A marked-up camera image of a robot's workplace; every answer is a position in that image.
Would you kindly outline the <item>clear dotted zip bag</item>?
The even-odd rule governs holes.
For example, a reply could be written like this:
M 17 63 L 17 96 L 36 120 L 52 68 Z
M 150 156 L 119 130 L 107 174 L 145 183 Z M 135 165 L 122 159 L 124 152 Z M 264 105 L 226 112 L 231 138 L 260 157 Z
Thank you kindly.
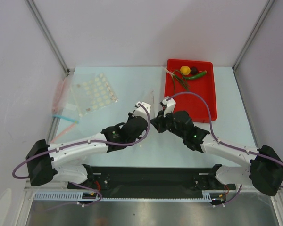
M 150 119 L 155 117 L 156 114 L 156 107 L 155 107 L 155 97 L 154 97 L 154 90 L 150 89 L 149 91 L 144 91 L 143 95 L 140 96 L 140 102 L 145 102 L 151 106 L 151 110 L 149 112 Z

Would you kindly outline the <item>green scallion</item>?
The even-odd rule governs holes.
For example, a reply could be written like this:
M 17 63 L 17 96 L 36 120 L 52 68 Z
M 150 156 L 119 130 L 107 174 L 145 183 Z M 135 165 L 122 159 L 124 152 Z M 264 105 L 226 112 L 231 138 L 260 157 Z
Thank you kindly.
M 187 79 L 179 69 L 170 71 L 166 67 L 163 67 L 163 70 L 171 77 L 171 80 L 173 83 L 173 94 L 174 95 L 177 93 L 176 92 L 177 83 L 183 88 L 184 91 L 189 91 L 189 85 L 187 83 Z

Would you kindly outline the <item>yellow lemon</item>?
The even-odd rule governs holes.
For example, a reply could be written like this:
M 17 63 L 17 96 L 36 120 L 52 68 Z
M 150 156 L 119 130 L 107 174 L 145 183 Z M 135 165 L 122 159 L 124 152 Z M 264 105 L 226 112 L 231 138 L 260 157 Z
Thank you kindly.
M 190 69 L 190 67 L 188 67 L 188 66 L 182 66 L 182 67 L 180 68 L 180 72 L 181 72 L 184 76 L 186 76 L 186 75 L 189 75 L 189 74 L 191 73 L 191 69 Z

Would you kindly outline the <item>green chili pepper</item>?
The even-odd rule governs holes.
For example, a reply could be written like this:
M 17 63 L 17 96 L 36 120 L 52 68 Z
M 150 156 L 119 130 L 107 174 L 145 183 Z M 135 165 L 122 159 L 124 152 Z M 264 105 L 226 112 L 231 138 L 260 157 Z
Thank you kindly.
M 194 81 L 194 80 L 202 78 L 206 74 L 207 74 L 207 71 L 202 71 L 202 72 L 200 72 L 196 75 L 193 75 L 193 76 L 183 76 L 183 79 L 187 80 L 187 81 Z

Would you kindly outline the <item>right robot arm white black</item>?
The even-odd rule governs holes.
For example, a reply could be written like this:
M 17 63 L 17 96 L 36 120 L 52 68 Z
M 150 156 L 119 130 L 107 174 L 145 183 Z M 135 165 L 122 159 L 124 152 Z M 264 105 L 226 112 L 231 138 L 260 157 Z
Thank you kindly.
M 208 184 L 219 189 L 224 184 L 254 186 L 261 193 L 275 196 L 283 181 L 282 160 L 275 150 L 267 145 L 261 148 L 223 145 L 212 133 L 194 125 L 186 111 L 168 113 L 160 111 L 151 119 L 158 133 L 169 131 L 180 137 L 191 150 L 216 155 L 237 164 L 229 167 L 218 164 L 208 177 Z

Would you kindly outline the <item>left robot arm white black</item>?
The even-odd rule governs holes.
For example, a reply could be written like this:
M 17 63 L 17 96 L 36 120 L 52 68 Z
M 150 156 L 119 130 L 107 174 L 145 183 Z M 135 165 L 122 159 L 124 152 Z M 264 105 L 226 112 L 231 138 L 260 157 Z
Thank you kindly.
M 133 146 L 144 140 L 150 129 L 151 106 L 138 102 L 127 122 L 107 127 L 88 138 L 65 144 L 35 142 L 28 155 L 26 165 L 31 186 L 41 186 L 52 180 L 67 181 L 90 188 L 94 176 L 90 166 L 73 165 L 70 162 L 91 154 L 110 153 Z

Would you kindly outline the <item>blue zipper clear bag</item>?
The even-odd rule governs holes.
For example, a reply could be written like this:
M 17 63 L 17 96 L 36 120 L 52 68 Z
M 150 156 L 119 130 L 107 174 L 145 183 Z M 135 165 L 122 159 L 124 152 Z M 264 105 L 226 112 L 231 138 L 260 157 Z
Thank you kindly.
M 74 124 L 80 122 L 78 107 L 71 103 L 66 103 L 60 110 L 54 110 L 52 116 Z

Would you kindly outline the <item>pink zip bag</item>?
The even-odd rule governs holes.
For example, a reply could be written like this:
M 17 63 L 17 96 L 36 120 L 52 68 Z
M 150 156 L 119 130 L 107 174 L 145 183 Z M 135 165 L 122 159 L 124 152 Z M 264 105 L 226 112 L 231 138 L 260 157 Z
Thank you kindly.
M 56 87 L 55 94 L 52 101 L 52 113 L 56 114 L 65 106 L 67 93 L 69 90 L 69 78 L 66 77 L 60 81 Z

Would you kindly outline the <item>dark brown round fruit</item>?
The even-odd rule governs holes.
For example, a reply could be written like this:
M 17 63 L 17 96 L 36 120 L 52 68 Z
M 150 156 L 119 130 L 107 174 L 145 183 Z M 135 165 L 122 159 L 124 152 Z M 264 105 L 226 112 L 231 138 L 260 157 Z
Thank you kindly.
M 199 71 L 198 71 L 198 68 L 197 67 L 191 67 L 191 74 L 195 75 L 197 74 Z

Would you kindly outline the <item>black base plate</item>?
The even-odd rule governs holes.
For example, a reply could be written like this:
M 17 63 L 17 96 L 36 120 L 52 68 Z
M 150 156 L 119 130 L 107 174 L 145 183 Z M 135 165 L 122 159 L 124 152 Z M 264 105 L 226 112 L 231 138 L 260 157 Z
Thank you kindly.
M 206 190 L 235 190 L 235 184 L 223 184 L 213 168 L 149 168 L 88 166 L 89 180 L 82 185 L 99 189 L 112 199 L 188 199 L 200 198 Z

